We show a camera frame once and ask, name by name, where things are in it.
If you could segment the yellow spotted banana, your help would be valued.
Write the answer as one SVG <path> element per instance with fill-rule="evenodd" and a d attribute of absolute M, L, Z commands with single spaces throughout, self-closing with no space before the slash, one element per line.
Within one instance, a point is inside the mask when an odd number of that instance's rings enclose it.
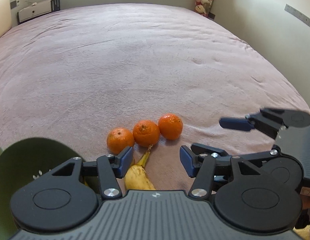
<path fill-rule="evenodd" d="M 124 185 L 126 190 L 146 190 L 153 191 L 156 188 L 148 178 L 145 166 L 151 154 L 153 145 L 150 145 L 139 161 L 132 165 L 125 174 Z"/>

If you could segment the orange mandarin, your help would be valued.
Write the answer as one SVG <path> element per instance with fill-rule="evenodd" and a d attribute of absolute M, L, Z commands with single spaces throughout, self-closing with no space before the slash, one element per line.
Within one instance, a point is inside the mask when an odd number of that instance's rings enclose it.
<path fill-rule="evenodd" d="M 133 147 L 134 143 L 132 132 L 124 127 L 111 130 L 107 136 L 107 147 L 114 155 L 118 155 L 127 146 Z"/>
<path fill-rule="evenodd" d="M 177 140 L 183 131 L 183 122 L 175 114 L 167 113 L 158 120 L 161 135 L 167 140 Z"/>
<path fill-rule="evenodd" d="M 158 125 L 151 120 L 140 120 L 133 128 L 135 142 L 141 147 L 148 147 L 158 143 L 160 130 Z"/>

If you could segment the green fruit bowl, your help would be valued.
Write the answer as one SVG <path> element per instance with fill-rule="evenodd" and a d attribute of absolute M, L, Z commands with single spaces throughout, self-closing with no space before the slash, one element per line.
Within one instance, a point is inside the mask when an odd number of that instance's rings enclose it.
<path fill-rule="evenodd" d="M 47 138 L 23 139 L 0 148 L 0 239 L 17 231 L 10 211 L 12 195 L 40 174 L 78 156 L 63 143 Z"/>

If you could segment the pink bed blanket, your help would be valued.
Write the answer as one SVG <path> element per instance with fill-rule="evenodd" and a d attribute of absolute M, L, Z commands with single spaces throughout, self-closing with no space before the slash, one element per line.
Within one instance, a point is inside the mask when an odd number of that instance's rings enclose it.
<path fill-rule="evenodd" d="M 192 181 L 179 147 L 194 142 L 244 154 L 269 150 L 258 131 L 223 129 L 262 107 L 309 111 L 289 81 L 250 45 L 187 9 L 110 4 L 61 10 L 0 38 L 0 147 L 24 138 L 60 141 L 87 160 L 107 153 L 112 129 L 173 113 L 146 170 L 160 190 Z"/>

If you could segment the white bedside cabinet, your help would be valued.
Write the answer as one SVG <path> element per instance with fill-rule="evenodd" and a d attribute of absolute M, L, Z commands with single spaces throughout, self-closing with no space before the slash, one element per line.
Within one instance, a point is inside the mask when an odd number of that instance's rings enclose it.
<path fill-rule="evenodd" d="M 60 9 L 60 0 L 44 0 L 38 3 L 33 3 L 17 12 L 17 22 L 18 24 L 21 24 L 39 16 L 60 11 Z"/>

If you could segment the wall measuring strip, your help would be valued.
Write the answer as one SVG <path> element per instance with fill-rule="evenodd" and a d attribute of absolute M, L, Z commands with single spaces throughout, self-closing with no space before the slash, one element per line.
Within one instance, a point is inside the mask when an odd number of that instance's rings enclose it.
<path fill-rule="evenodd" d="M 301 13 L 299 10 L 295 9 L 294 7 L 286 4 L 285 5 L 285 11 L 289 14 L 293 15 L 303 23 L 305 23 L 308 27 L 310 27 L 310 18 Z"/>

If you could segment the wall switch panel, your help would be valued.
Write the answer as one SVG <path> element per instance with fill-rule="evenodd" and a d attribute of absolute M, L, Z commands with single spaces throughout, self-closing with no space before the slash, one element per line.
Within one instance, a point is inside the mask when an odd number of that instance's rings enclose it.
<path fill-rule="evenodd" d="M 19 0 L 14 0 L 14 1 L 10 2 L 10 8 L 14 9 L 14 8 L 18 7 L 19 4 L 20 4 Z"/>

